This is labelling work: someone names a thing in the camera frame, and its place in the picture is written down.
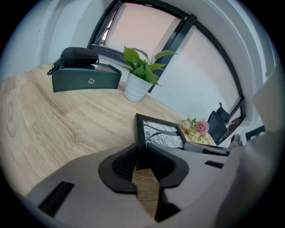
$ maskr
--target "tree photo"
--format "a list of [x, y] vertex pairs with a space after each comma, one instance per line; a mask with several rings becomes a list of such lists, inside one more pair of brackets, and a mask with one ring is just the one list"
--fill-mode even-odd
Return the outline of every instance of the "tree photo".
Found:
[[157, 143], [167, 147], [183, 148], [180, 132], [176, 127], [147, 120], [142, 121], [146, 144]]

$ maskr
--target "dark green box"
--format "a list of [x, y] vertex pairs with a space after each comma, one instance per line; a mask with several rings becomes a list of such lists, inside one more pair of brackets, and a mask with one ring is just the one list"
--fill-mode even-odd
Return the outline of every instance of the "dark green box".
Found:
[[122, 72], [110, 64], [64, 67], [54, 71], [53, 91], [116, 89]]

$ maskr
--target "flower bouquet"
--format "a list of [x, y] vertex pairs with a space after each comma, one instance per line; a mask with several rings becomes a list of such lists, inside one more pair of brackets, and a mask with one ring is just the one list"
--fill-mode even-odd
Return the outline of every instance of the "flower bouquet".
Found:
[[208, 144], [208, 138], [206, 137], [207, 132], [209, 131], [209, 124], [205, 119], [196, 121], [196, 118], [191, 120], [182, 121], [183, 131], [189, 135], [191, 142]]

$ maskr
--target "desk surface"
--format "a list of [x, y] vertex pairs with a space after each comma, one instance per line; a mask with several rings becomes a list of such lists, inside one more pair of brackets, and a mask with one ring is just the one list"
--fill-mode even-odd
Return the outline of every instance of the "desk surface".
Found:
[[185, 119], [148, 95], [129, 101], [123, 83], [117, 90], [54, 93], [49, 69], [41, 65], [0, 85], [1, 165], [23, 195], [70, 160], [134, 143], [136, 113]]

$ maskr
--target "black window frame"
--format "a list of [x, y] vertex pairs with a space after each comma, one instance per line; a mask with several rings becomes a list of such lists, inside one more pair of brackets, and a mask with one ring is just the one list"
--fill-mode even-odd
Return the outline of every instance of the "black window frame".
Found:
[[[205, 35], [209, 41], [215, 46], [215, 48], [219, 51], [220, 55], [224, 59], [225, 63], [227, 64], [232, 77], [234, 79], [234, 82], [236, 84], [236, 88], [239, 94], [239, 99], [236, 102], [236, 104], [233, 106], [231, 111], [229, 111], [230, 118], [240, 109], [240, 118], [242, 121], [245, 119], [245, 104], [244, 104], [244, 96], [242, 92], [242, 88], [240, 85], [240, 80], [238, 78], [237, 72], [235, 70], [235, 67], [228, 56], [227, 52], [224, 50], [222, 45], [219, 43], [219, 41], [214, 37], [214, 35], [205, 27], [203, 26], [197, 19], [197, 17], [193, 14], [189, 15], [183, 10], [180, 10], [179, 8], [176, 8], [175, 6], [172, 6], [168, 3], [159, 1], [159, 0], [113, 0], [112, 3], [107, 7], [103, 15], [101, 16], [99, 22], [97, 23], [91, 38], [89, 40], [87, 48], [94, 49], [99, 55], [107, 56], [109, 58], [112, 58], [114, 60], [117, 60], [119, 62], [125, 63], [122, 60], [123, 53], [114, 49], [110, 49], [104, 46], [99, 45], [93, 45], [93, 42], [95, 39], [98, 39], [99, 34], [104, 34], [106, 32], [106, 28], [109, 25], [110, 21], [114, 19], [119, 7], [124, 3], [134, 3], [134, 4], [140, 4], [140, 5], [146, 5], [150, 6], [159, 10], [162, 10], [164, 12], [167, 12], [181, 20], [181, 22], [176, 27], [173, 34], [168, 39], [167, 43], [163, 47], [163, 50], [171, 50], [176, 52], [179, 48], [180, 44], [184, 40], [185, 36], [188, 34], [192, 26], [195, 26], [203, 35]], [[160, 58], [156, 61], [156, 63], [164, 63], [167, 64], [171, 61], [172, 56], [165, 56], [163, 58]], [[158, 77], [160, 77], [163, 74], [162, 70], [156, 70], [154, 72]], [[155, 85], [153, 85], [149, 89], [149, 93], [153, 90]], [[219, 144], [223, 142], [229, 135], [225, 134], [224, 137], [219, 141]]]

